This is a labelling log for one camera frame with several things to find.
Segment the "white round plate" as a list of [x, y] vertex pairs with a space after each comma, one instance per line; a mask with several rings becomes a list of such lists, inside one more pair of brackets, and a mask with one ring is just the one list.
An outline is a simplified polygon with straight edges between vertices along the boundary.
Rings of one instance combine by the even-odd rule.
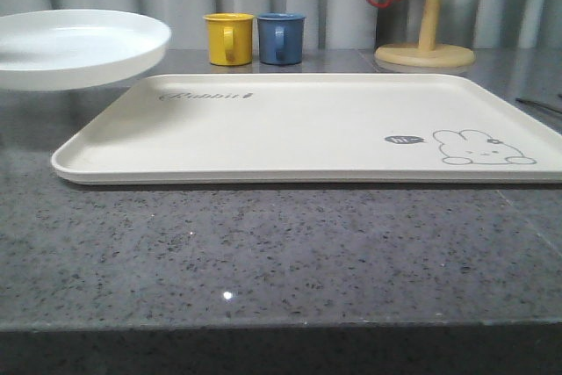
[[3, 90], [76, 90], [154, 67], [170, 28], [125, 11], [52, 10], [1, 17]]

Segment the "silver metal chopstick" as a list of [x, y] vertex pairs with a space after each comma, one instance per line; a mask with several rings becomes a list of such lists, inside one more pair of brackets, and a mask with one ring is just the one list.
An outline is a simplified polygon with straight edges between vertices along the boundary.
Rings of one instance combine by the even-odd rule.
[[550, 112], [555, 112], [557, 114], [561, 114], [562, 113], [562, 108], [555, 106], [555, 105], [550, 105], [548, 103], [542, 102], [542, 101], [536, 101], [536, 100], [532, 100], [532, 99], [528, 99], [528, 98], [523, 98], [523, 97], [517, 97], [515, 99], [516, 102], [521, 103], [521, 104], [525, 104], [525, 105], [530, 105], [530, 106], [534, 106], [534, 107], [538, 107]]

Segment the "cream rabbit serving tray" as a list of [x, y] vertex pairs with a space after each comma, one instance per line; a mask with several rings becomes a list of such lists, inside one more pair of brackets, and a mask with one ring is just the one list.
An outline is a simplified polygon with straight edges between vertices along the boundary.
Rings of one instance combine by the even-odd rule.
[[164, 75], [51, 163], [78, 184], [557, 183], [561, 137], [458, 76]]

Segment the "blue mug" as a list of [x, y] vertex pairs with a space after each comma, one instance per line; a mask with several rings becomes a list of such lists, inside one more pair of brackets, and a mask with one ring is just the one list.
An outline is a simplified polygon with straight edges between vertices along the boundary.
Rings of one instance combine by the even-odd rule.
[[259, 59], [270, 65], [302, 61], [305, 16], [297, 13], [263, 13], [257, 16]]

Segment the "yellow mug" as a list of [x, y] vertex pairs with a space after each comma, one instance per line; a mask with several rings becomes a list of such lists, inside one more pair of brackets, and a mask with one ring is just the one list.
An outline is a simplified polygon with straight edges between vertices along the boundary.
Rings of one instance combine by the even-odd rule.
[[204, 15], [211, 64], [241, 66], [252, 62], [253, 19], [247, 13]]

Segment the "wooden mug tree stand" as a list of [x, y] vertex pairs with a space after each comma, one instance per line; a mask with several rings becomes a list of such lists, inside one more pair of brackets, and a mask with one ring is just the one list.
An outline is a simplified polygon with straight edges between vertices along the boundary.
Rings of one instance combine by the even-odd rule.
[[416, 43], [394, 43], [379, 47], [375, 59], [418, 68], [459, 68], [475, 62], [474, 52], [465, 47], [439, 44], [436, 33], [442, 0], [425, 0]]

